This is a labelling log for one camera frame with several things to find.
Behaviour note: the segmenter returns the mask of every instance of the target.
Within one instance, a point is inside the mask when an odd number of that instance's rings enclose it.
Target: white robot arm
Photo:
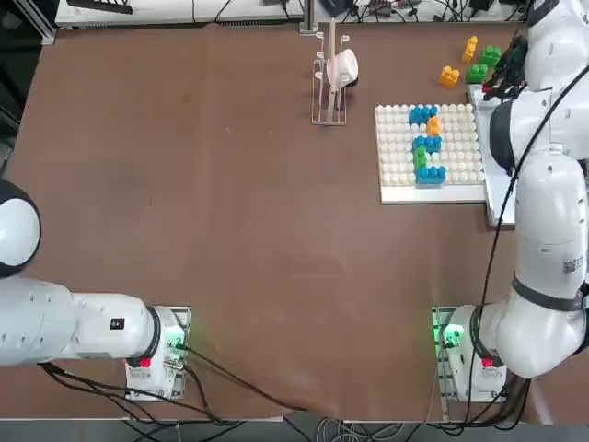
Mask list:
[[[528,91],[491,118],[491,152],[507,171],[563,89],[589,64],[589,29],[573,0],[532,2],[527,17]],[[589,78],[562,98],[519,173],[515,195],[517,258],[507,301],[458,308],[451,324],[464,330],[448,350],[457,397],[491,401],[506,368],[540,376],[583,344],[587,329],[580,287],[587,270],[587,192],[576,159],[588,158]],[[470,361],[476,348],[472,382]]]
[[[165,307],[120,294],[70,293],[17,275],[40,246],[39,211],[0,180],[0,366],[55,359],[124,358],[127,385],[168,399],[187,329]],[[151,399],[147,396],[134,399]]]

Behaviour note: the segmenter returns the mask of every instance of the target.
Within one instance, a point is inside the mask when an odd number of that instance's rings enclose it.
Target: brown table surface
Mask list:
[[[310,123],[318,43],[293,29],[60,32],[42,51],[9,175],[43,221],[28,274],[190,305],[191,345],[286,401],[340,418],[422,420],[430,308],[479,301],[491,231],[483,204],[380,203],[374,106],[466,102],[464,84],[437,85],[442,67],[464,75],[468,37],[505,48],[514,27],[345,31],[360,82],[341,128]],[[507,296],[513,270],[505,232],[490,299]],[[588,358],[535,381],[528,419],[589,423]],[[121,362],[63,365],[124,383]],[[193,365],[215,412],[286,413]],[[1,374],[3,418],[121,416],[35,366]],[[191,384],[186,401],[199,403]],[[436,391],[430,417],[440,416]]]

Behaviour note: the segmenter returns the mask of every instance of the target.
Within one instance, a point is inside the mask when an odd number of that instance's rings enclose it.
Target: lego baseplate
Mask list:
[[[437,187],[421,187],[415,183],[412,141],[417,136],[426,136],[425,124],[409,124],[409,113],[415,105],[376,106],[376,144],[383,204],[486,201],[485,173],[472,106],[434,106],[438,109],[442,147],[438,153],[426,154],[427,167],[445,167],[447,171],[444,184]]]

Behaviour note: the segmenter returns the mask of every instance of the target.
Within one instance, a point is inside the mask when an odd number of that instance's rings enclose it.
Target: orange lego brick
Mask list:
[[[438,83],[446,87],[454,87],[459,78],[460,72],[457,69],[452,69],[450,66],[446,66],[442,69]]]
[[[472,57],[475,55],[475,50],[477,49],[477,43],[479,39],[474,35],[470,37],[467,41],[467,48],[464,50],[464,54],[462,55],[462,60],[467,63],[470,63]]]
[[[437,136],[440,134],[440,122],[438,117],[432,117],[427,121],[425,129],[428,135]]]

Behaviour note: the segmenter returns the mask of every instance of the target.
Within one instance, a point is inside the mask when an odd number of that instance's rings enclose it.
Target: lego brick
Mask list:
[[[477,43],[479,39],[476,36],[472,36],[467,41],[467,47],[462,54],[462,60],[470,63],[472,61],[472,57],[475,55],[475,51],[477,50]]]
[[[415,182],[417,185],[436,185],[439,186],[445,181],[445,167],[431,166],[429,168],[419,168],[415,171]]]
[[[435,105],[440,135],[428,136],[426,124],[409,124],[416,106],[386,105],[375,109],[378,166],[383,188],[415,188],[415,151],[425,148],[425,167],[444,167],[444,187],[476,186],[485,180],[472,106]]]
[[[438,83],[446,87],[454,87],[460,78],[460,72],[457,69],[452,69],[450,66],[445,66],[440,74]]]
[[[495,67],[500,58],[501,49],[489,45],[480,53],[479,64],[486,64],[488,67]]]
[[[425,131],[430,136],[437,136],[440,134],[440,121],[437,116],[432,117],[427,121]]]
[[[435,106],[416,106],[409,112],[409,124],[424,124],[437,113]]]
[[[483,83],[488,72],[489,68],[486,64],[473,64],[467,70],[467,83]]]
[[[439,152],[440,148],[442,147],[442,137],[440,135],[416,137],[412,143],[413,154],[415,154],[415,150],[420,146],[425,147],[425,152],[427,152],[428,154]]]
[[[427,158],[425,157],[425,147],[421,145],[415,152],[413,152],[413,167],[415,170],[424,168],[427,165]]]

